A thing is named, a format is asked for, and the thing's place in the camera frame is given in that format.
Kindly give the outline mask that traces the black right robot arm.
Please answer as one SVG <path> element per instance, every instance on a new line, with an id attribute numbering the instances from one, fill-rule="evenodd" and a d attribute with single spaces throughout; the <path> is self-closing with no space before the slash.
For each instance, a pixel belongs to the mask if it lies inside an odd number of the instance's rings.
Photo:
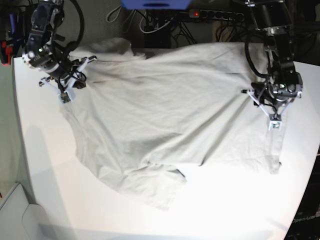
<path id="1" fill-rule="evenodd" d="M 48 74 L 40 80 L 39 86 L 53 89 L 62 103 L 75 99 L 74 89 L 86 87 L 87 77 L 83 73 L 86 66 L 97 60 L 96 56 L 81 59 L 70 58 L 81 43 L 85 30 L 85 19 L 80 5 L 72 1 L 79 16 L 79 34 L 75 41 L 61 46 L 65 38 L 57 33 L 63 23 L 64 1 L 44 0 L 39 2 L 31 17 L 31 30 L 23 50 L 22 59 L 31 69 Z"/>

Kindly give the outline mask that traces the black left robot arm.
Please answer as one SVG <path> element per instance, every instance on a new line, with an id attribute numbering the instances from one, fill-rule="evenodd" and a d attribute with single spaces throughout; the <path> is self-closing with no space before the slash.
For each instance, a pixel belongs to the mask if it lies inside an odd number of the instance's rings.
<path id="1" fill-rule="evenodd" d="M 290 43 L 292 21 L 283 0 L 245 0 L 243 3 L 250 9 L 255 30 L 264 34 L 268 63 L 267 73 L 261 73 L 255 67 L 249 51 L 254 35 L 251 31 L 244 43 L 245 57 L 250 69 L 262 81 L 251 83 L 250 89 L 241 92 L 248 95 L 269 118 L 269 127 L 278 129 L 282 115 L 303 92 L 303 81 L 296 71 Z"/>

